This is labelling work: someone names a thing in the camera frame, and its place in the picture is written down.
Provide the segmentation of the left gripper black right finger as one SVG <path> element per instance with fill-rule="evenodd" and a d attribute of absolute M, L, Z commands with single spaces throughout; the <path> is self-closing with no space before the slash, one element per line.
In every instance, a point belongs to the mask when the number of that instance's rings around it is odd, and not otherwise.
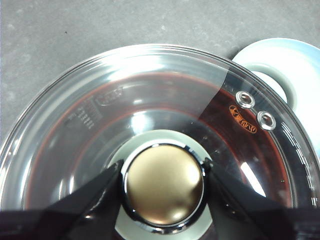
<path fill-rule="evenodd" d="M 220 240 L 318 240 L 320 210 L 287 208 L 204 160 L 207 204 Z"/>

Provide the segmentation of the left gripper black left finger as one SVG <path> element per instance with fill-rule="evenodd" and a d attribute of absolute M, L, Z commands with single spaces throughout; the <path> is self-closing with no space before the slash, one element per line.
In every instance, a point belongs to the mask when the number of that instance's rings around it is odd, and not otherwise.
<path fill-rule="evenodd" d="M 42 209 L 0 213 L 2 240 L 110 240 L 121 206 L 123 160 Z"/>

